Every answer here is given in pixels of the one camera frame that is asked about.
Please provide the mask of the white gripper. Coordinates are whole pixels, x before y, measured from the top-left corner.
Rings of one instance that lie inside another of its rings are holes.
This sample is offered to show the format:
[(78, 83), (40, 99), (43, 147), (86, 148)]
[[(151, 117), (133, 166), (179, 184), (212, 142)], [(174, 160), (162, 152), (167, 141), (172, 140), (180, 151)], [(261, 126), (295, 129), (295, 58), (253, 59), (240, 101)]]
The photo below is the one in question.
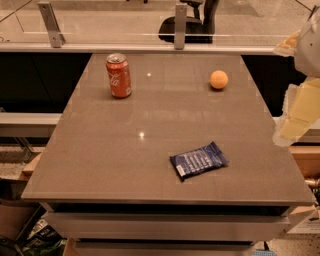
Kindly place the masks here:
[(320, 77), (320, 6), (313, 7), (301, 31), (282, 40), (273, 52), (279, 56), (293, 56), (295, 52), (295, 68), (306, 76), (313, 76), (299, 86), (290, 84), (285, 93), (273, 142), (288, 147), (320, 118), (320, 79), (315, 78)]

